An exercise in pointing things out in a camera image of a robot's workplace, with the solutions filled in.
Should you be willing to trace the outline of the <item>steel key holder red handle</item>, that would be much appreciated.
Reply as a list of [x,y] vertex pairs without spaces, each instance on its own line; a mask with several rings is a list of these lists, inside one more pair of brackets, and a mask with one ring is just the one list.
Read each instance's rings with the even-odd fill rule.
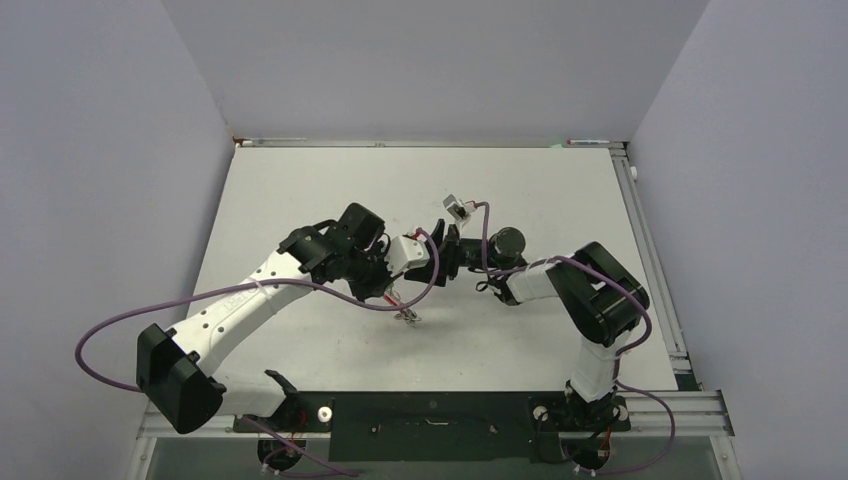
[[422,317],[413,309],[408,307],[401,308],[403,304],[402,298],[392,286],[389,286],[385,290],[383,300],[389,306],[395,307],[394,318],[403,321],[408,326],[415,327],[422,320]]

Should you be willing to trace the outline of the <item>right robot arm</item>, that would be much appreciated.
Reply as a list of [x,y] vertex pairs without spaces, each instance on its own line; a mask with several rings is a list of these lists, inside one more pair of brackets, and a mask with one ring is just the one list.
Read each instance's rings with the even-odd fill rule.
[[589,428],[615,413],[620,357],[650,299],[605,247],[590,242],[569,257],[528,262],[523,256],[525,236],[514,227],[487,239],[467,239],[456,226],[439,220],[433,233],[432,259],[404,273],[404,279],[433,280],[443,287],[467,269],[483,275],[479,290],[492,290],[506,305],[560,300],[581,335],[577,364],[564,389],[566,417],[579,428]]

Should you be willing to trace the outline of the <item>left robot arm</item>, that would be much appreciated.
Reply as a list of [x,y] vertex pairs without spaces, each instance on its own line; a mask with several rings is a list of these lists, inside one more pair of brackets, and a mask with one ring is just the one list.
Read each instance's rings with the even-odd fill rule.
[[295,389],[272,370],[227,373],[226,357],[283,308],[318,286],[345,280],[357,301],[381,295],[392,278],[382,218],[358,203],[337,220],[293,230],[235,291],[168,329],[138,337],[139,389],[179,434],[217,415],[253,415],[274,430],[296,421]]

